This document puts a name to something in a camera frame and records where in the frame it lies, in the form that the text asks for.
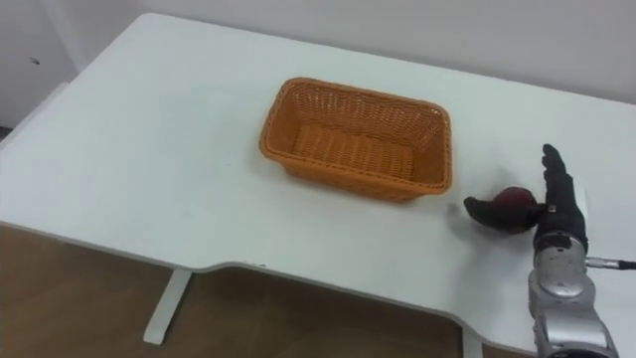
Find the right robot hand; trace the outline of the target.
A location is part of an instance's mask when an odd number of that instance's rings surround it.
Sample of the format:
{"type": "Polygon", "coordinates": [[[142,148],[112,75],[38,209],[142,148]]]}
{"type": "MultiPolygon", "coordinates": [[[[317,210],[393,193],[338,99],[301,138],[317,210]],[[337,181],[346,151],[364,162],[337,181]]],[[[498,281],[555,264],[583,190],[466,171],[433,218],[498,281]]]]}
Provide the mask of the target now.
{"type": "Polygon", "coordinates": [[[535,230],[537,249],[550,245],[567,248],[569,240],[575,239],[587,250],[585,219],[575,200],[573,178],[550,144],[543,146],[542,164],[546,183],[543,203],[528,189],[508,187],[490,200],[467,197],[464,208],[475,222],[500,233],[518,235],[535,230]]]}

